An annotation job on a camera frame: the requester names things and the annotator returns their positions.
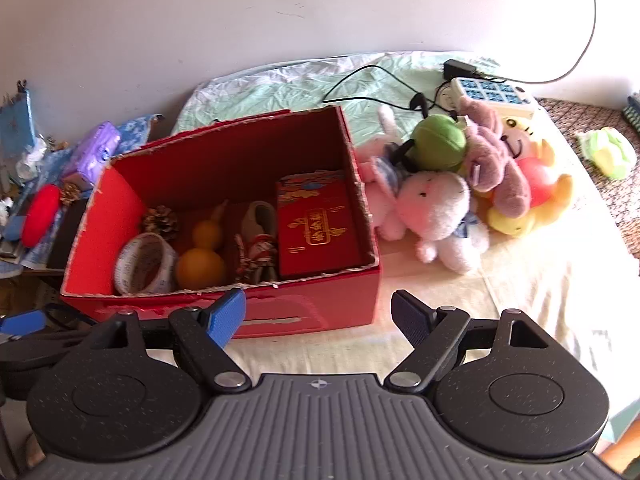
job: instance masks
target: open box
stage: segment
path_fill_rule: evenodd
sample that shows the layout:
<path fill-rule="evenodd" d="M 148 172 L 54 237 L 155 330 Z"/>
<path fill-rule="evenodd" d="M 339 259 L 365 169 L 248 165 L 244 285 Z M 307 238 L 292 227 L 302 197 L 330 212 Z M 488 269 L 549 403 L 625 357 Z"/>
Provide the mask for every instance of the open box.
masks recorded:
<path fill-rule="evenodd" d="M 159 140 L 112 159 L 95 186 L 66 267 L 62 298 L 96 320 L 123 307 L 141 319 L 166 317 L 195 300 L 216 299 L 234 279 L 238 250 L 233 236 L 253 200 L 276 203 L 276 182 L 315 170 L 343 170 L 360 253 L 360 264 L 269 285 L 241 285 L 245 322 L 237 336 L 316 332 L 369 324 L 374 314 L 380 265 L 353 145 L 338 107 L 276 112 L 228 121 Z M 223 217 L 230 285 L 199 291 L 118 296 L 113 269 L 123 246 L 140 232 L 147 208 L 173 209 L 178 253 L 191 245 L 191 228 L 228 199 Z"/>

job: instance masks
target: patterned carpet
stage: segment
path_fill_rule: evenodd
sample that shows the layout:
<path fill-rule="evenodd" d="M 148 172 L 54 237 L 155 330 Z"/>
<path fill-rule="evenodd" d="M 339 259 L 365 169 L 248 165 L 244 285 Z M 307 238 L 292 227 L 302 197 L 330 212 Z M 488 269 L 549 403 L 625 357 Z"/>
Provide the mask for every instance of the patterned carpet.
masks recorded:
<path fill-rule="evenodd" d="M 564 138 L 569 142 L 586 168 L 602 198 L 607 203 L 629 252 L 640 258 L 640 164 L 625 180 L 609 180 L 588 160 L 582 157 L 576 132 L 586 132 L 612 126 L 622 133 L 640 153 L 640 137 L 626 124 L 620 110 L 583 105 L 558 99 L 538 99 L 551 116 Z"/>

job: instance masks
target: blue bow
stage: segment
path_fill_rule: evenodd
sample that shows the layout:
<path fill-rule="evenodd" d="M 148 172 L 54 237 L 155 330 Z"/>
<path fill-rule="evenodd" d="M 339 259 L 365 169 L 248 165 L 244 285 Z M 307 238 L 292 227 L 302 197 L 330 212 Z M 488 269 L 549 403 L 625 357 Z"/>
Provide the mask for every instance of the blue bow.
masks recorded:
<path fill-rule="evenodd" d="M 469 226 L 478 225 L 478 223 L 478 217 L 471 211 L 468 211 L 462 221 L 458 224 L 458 227 L 456 227 L 456 230 L 453 231 L 453 234 L 458 238 L 469 238 Z"/>

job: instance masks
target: green plush toy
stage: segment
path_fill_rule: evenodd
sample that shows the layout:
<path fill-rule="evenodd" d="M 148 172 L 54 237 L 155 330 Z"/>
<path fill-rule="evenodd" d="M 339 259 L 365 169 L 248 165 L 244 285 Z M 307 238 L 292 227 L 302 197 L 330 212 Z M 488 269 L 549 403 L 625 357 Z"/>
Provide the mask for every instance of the green plush toy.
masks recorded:
<path fill-rule="evenodd" d="M 411 138 L 415 145 L 408 155 L 423 171 L 457 171 L 465 156 L 465 134 L 447 115 L 421 120 Z"/>
<path fill-rule="evenodd" d="M 615 128 L 590 130 L 580 136 L 582 155 L 609 178 L 626 178 L 636 165 L 631 143 Z"/>

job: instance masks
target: roll of tape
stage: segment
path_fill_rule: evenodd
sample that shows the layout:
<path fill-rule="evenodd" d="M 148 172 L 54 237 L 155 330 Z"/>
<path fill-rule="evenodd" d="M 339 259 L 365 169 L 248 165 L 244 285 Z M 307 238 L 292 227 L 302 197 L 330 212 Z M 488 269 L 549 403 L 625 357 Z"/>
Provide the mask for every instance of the roll of tape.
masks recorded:
<path fill-rule="evenodd" d="M 174 290 L 174 248 L 155 233 L 132 238 L 120 251 L 113 273 L 120 294 L 162 294 Z"/>

